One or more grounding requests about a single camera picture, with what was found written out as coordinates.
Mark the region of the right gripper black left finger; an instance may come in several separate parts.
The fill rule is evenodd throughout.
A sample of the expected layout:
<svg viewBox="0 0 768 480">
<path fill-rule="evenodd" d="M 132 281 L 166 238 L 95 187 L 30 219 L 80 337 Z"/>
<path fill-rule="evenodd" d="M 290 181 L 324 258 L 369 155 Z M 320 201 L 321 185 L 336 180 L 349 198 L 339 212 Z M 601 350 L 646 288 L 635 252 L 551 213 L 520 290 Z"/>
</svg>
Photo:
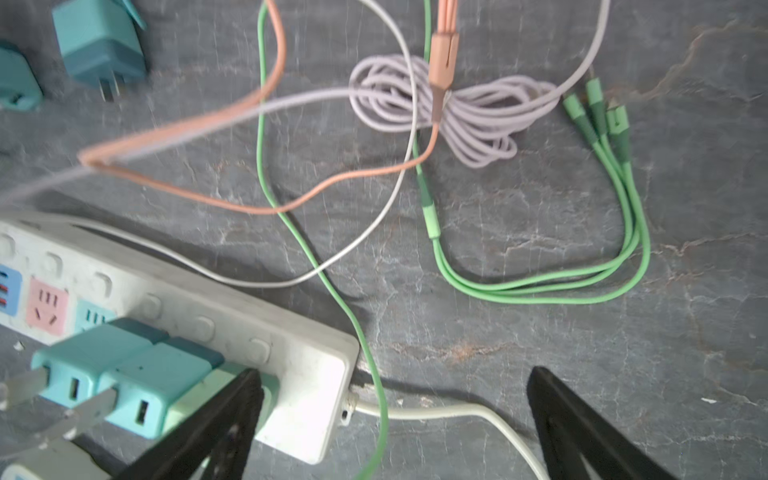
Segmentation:
<svg viewBox="0 0 768 480">
<path fill-rule="evenodd" d="M 247 368 L 118 479 L 189 479 L 207 461 L 204 479 L 240 479 L 264 402 L 260 373 Z"/>
</svg>

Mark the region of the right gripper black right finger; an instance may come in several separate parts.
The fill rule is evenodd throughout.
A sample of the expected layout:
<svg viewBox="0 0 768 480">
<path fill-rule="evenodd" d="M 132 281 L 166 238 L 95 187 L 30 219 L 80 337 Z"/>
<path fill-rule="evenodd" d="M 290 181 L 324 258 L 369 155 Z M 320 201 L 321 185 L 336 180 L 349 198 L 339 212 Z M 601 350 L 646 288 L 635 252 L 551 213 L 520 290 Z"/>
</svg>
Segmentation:
<svg viewBox="0 0 768 480">
<path fill-rule="evenodd" d="M 549 369 L 532 369 L 527 398 L 551 479 L 673 477 Z"/>
</svg>

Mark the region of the dark green charger plug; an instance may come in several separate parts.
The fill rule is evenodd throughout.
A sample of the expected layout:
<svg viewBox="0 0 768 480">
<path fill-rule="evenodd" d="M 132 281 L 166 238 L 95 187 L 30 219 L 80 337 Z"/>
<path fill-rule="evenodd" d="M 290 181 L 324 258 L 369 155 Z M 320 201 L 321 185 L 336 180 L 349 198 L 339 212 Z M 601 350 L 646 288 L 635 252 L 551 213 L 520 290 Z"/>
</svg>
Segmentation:
<svg viewBox="0 0 768 480">
<path fill-rule="evenodd" d="M 215 397 L 220 390 L 246 369 L 246 366 L 238 363 L 225 362 L 211 371 L 197 385 L 170 406 L 164 421 L 162 435 L 167 435 L 175 427 L 182 424 L 190 415 Z M 276 376 L 261 373 L 260 378 L 264 400 L 256 426 L 256 433 L 260 432 L 272 414 L 280 391 L 280 382 Z"/>
</svg>

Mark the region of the white six-outlet colourful power strip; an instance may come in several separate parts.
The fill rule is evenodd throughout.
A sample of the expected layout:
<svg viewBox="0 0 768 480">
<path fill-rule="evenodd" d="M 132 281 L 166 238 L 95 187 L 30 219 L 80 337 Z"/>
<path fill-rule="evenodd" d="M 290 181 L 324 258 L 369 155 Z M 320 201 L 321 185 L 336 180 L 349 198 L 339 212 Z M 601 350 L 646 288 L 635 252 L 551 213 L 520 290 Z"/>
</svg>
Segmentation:
<svg viewBox="0 0 768 480">
<path fill-rule="evenodd" d="M 278 379 L 260 442 L 323 460 L 357 361 L 354 337 L 63 224 L 3 221 L 1 264 L 4 326 L 51 344 L 126 316 L 194 341 Z"/>
</svg>

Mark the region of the white power strip blue outlets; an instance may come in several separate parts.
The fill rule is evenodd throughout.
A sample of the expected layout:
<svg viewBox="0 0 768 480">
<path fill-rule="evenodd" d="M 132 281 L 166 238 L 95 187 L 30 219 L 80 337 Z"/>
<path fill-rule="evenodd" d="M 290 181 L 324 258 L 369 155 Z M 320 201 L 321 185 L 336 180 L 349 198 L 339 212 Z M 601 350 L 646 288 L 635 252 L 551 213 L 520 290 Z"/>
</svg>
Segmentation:
<svg viewBox="0 0 768 480">
<path fill-rule="evenodd" d="M 2 480 L 87 480 L 110 479 L 82 448 L 59 441 L 43 450 L 34 450 L 12 462 Z"/>
</svg>

